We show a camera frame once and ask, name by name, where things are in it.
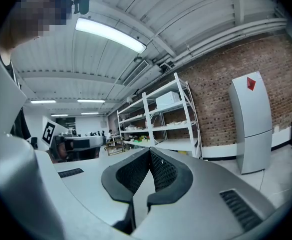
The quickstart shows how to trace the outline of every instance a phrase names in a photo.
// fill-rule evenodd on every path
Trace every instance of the red sign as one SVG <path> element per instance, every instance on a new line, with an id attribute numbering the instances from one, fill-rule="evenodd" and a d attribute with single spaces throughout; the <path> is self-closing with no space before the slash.
<path id="1" fill-rule="evenodd" d="M 252 80 L 251 78 L 247 77 L 247 85 L 250 90 L 254 90 L 256 81 Z"/>

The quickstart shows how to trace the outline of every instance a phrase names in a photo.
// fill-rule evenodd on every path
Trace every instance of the white refrigerator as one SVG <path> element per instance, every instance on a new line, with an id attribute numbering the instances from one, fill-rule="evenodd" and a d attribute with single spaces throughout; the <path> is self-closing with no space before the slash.
<path id="1" fill-rule="evenodd" d="M 237 129 L 237 162 L 242 174 L 270 165 L 272 118 L 269 98 L 259 72 L 232 80 L 229 96 Z"/>

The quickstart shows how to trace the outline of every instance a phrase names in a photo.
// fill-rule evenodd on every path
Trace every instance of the freezer door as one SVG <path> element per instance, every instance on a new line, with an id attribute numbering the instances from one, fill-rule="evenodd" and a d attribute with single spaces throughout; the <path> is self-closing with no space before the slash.
<path id="1" fill-rule="evenodd" d="M 270 165 L 272 130 L 245 138 L 244 153 L 237 155 L 242 174 L 266 169 Z"/>
<path id="2" fill-rule="evenodd" d="M 254 90 L 250 90 L 247 78 L 256 81 Z M 233 79 L 244 124 L 245 137 L 254 136 L 272 129 L 272 118 L 266 87 L 259 72 Z"/>

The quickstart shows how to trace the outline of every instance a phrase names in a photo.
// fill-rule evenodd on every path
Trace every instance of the fluorescent light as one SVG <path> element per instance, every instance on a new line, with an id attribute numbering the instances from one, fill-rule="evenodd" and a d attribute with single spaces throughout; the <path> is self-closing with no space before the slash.
<path id="1" fill-rule="evenodd" d="M 103 99 L 78 99 L 78 102 L 95 102 L 95 103 L 104 103 Z"/>
<path id="2" fill-rule="evenodd" d="M 99 112 L 89 112 L 89 113 L 81 113 L 82 115 L 96 115 L 99 114 Z"/>
<path id="3" fill-rule="evenodd" d="M 31 100 L 30 103 L 42 104 L 42 103 L 56 103 L 55 100 Z"/>
<path id="4" fill-rule="evenodd" d="M 52 114 L 52 117 L 66 117 L 68 116 L 67 114 Z"/>
<path id="5" fill-rule="evenodd" d="M 95 21 L 79 18 L 76 24 L 76 30 L 91 33 L 94 35 L 101 36 L 113 40 L 123 46 L 126 46 L 139 54 L 146 50 L 146 46 L 140 41 L 128 36 L 127 34 L 104 24 L 97 23 Z"/>

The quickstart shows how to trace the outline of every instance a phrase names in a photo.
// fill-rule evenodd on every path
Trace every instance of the logo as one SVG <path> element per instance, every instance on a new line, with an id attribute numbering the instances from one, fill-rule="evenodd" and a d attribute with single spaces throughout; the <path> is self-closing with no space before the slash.
<path id="1" fill-rule="evenodd" d="M 52 134 L 53 134 L 54 130 L 55 130 L 55 125 L 50 123 L 50 122 L 47 122 L 42 139 L 45 142 L 47 142 L 49 145 L 51 143 Z"/>

